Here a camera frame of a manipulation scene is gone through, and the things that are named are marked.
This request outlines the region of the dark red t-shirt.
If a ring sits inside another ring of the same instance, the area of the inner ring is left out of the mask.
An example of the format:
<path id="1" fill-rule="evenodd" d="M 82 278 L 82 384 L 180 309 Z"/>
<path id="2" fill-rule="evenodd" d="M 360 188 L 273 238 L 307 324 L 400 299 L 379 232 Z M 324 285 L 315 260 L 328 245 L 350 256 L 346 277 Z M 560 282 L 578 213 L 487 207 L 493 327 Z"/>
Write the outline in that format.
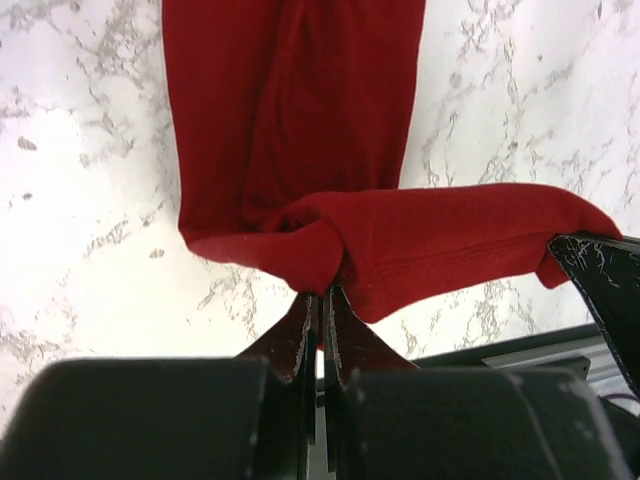
<path id="1" fill-rule="evenodd" d="M 619 238 L 556 187 L 400 189 L 421 1 L 166 1 L 179 230 L 209 260 L 340 284 L 365 322 L 502 277 L 566 277 L 558 234 Z"/>

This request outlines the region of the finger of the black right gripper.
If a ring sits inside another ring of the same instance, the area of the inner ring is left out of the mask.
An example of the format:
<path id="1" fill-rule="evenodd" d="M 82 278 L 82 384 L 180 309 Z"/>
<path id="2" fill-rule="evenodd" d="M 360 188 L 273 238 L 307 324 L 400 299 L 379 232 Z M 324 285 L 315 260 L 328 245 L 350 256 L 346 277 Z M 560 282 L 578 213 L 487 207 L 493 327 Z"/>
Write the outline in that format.
<path id="1" fill-rule="evenodd" d="M 622 376 L 639 393 L 639 240 L 558 235 L 548 250 L 589 309 Z"/>

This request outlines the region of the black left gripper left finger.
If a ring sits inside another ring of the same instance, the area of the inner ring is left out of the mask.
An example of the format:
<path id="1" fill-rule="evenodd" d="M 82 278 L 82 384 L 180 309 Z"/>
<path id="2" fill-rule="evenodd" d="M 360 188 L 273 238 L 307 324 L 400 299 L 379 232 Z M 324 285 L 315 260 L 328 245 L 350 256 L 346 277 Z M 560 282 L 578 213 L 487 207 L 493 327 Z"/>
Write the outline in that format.
<path id="1" fill-rule="evenodd" d="M 233 358 L 76 359 L 29 385 L 5 479 L 304 479 L 315 439 L 318 300 Z"/>

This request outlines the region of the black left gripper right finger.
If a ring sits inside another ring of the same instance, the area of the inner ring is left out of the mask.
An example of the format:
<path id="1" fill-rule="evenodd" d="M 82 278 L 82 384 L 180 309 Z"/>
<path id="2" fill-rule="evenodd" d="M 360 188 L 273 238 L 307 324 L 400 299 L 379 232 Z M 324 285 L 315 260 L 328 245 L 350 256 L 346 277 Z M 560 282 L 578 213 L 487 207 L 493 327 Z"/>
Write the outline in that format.
<path id="1" fill-rule="evenodd" d="M 626 479 L 602 402 L 563 368 L 419 367 L 323 300 L 328 467 L 339 479 Z"/>

